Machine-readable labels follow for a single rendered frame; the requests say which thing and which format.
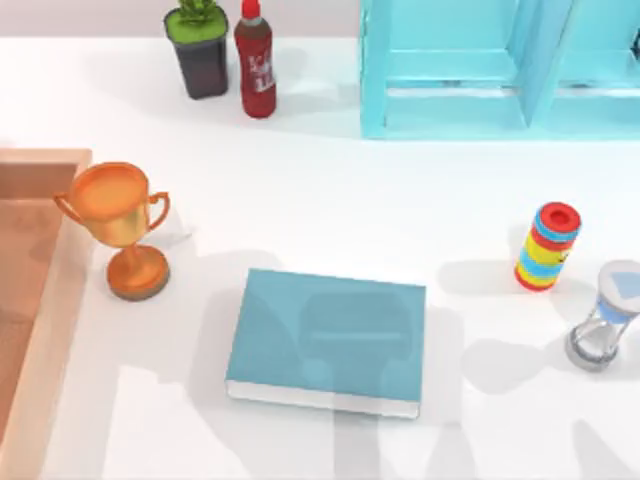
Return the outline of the grey blue hourglass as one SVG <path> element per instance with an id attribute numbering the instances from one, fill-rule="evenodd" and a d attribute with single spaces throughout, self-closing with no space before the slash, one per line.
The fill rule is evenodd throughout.
<path id="1" fill-rule="evenodd" d="M 585 371 L 605 370 L 618 355 L 621 337 L 638 317 L 640 262 L 607 262 L 597 277 L 594 307 L 566 336 L 567 357 Z"/>

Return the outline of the dark pot with green plant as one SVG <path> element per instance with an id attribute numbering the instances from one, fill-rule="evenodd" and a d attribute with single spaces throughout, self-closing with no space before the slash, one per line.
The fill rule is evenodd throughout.
<path id="1" fill-rule="evenodd" d="M 191 99 L 220 96 L 228 89 L 229 22 L 216 0 L 177 0 L 163 19 Z"/>

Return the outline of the blue book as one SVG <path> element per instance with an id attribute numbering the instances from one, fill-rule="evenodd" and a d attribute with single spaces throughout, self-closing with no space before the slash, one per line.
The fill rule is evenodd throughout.
<path id="1" fill-rule="evenodd" d="M 250 270 L 225 376 L 234 399 L 415 419 L 426 289 Z"/>

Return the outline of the orange gold trophy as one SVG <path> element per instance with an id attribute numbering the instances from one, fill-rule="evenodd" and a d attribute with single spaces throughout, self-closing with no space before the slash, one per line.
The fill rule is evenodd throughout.
<path id="1" fill-rule="evenodd" d="M 94 165 L 72 181 L 67 193 L 54 194 L 53 200 L 95 240 L 118 250 L 106 268 L 114 295 L 142 301 L 165 287 L 170 276 L 165 255 L 140 241 L 163 223 L 171 200 L 166 192 L 150 192 L 149 180 L 139 167 L 127 162 Z"/>

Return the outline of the red bottle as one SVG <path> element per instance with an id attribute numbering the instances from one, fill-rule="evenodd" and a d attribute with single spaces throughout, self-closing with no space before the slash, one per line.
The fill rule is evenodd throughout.
<path id="1" fill-rule="evenodd" d="M 242 0 L 241 18 L 234 29 L 240 63 L 242 106 L 252 118 L 267 118 L 276 109 L 272 29 L 261 15 L 259 0 Z"/>

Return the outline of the light blue rack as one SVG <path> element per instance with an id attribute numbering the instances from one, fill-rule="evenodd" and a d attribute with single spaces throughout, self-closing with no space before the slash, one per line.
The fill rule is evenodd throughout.
<path id="1" fill-rule="evenodd" d="M 360 0 L 368 138 L 640 139 L 640 0 Z"/>

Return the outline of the stack of coloured rings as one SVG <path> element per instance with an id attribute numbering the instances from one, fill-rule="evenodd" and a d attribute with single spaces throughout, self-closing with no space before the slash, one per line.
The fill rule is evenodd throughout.
<path id="1" fill-rule="evenodd" d="M 548 202 L 541 206 L 514 267 L 517 281 L 530 291 L 553 287 L 581 225 L 579 213 L 569 204 Z"/>

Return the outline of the salmon shallow box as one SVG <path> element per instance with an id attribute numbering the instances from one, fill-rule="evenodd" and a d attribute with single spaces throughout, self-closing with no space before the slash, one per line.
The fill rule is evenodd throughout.
<path id="1" fill-rule="evenodd" d="M 84 289 L 89 242 L 56 207 L 88 149 L 0 148 L 0 453 L 46 449 Z"/>

